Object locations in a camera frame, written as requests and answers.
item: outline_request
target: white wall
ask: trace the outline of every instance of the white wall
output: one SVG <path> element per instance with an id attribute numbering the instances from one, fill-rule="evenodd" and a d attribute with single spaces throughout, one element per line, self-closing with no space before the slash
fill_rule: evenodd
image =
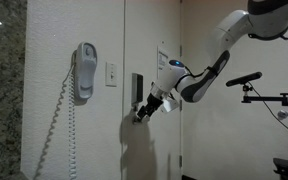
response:
<path id="1" fill-rule="evenodd" d="M 209 65 L 204 48 L 209 32 L 231 11 L 246 6 L 246 0 L 184 0 L 184 61 L 193 72 Z M 272 159 L 288 159 L 288 131 L 263 103 L 241 104 L 242 87 L 225 86 L 230 79 L 256 71 L 263 73 L 253 83 L 262 95 L 288 92 L 288 42 L 243 37 L 204 98 L 184 104 L 185 175 L 201 180 L 279 179 Z M 269 105 L 274 112 L 288 110 L 279 103 Z"/>
<path id="2" fill-rule="evenodd" d="M 151 82 L 157 78 L 157 47 L 179 59 L 180 2 L 178 0 L 127 0 L 125 16 L 125 89 L 123 179 L 180 179 L 180 112 L 157 110 L 147 124 L 134 126 L 131 118 L 131 74 L 144 76 L 146 105 Z"/>
<path id="3" fill-rule="evenodd" d="M 32 178 L 71 54 L 95 45 L 94 94 L 77 106 L 78 179 L 120 179 L 124 0 L 29 0 L 22 140 L 22 171 Z M 117 87 L 105 86 L 105 62 L 117 65 Z M 68 179 L 68 95 L 56 123 L 41 179 Z"/>

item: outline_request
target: light switch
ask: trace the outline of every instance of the light switch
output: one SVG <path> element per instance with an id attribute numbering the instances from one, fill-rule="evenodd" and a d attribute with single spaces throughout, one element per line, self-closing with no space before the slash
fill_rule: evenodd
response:
<path id="1" fill-rule="evenodd" d="M 117 86 L 117 68 L 116 64 L 106 62 L 106 86 L 116 87 Z"/>

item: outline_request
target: robotic arm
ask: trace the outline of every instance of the robotic arm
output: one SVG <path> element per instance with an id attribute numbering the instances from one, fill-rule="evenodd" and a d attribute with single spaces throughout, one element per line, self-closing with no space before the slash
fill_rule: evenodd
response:
<path id="1" fill-rule="evenodd" d="M 161 77 L 153 84 L 147 105 L 137 113 L 137 122 L 151 116 L 173 88 L 186 102 L 198 102 L 225 67 L 229 50 L 244 35 L 263 41 L 282 37 L 288 30 L 288 0 L 249 0 L 248 12 L 237 10 L 229 14 L 213 30 L 207 50 L 211 58 L 207 71 L 195 79 L 188 68 L 171 60 L 163 68 Z"/>

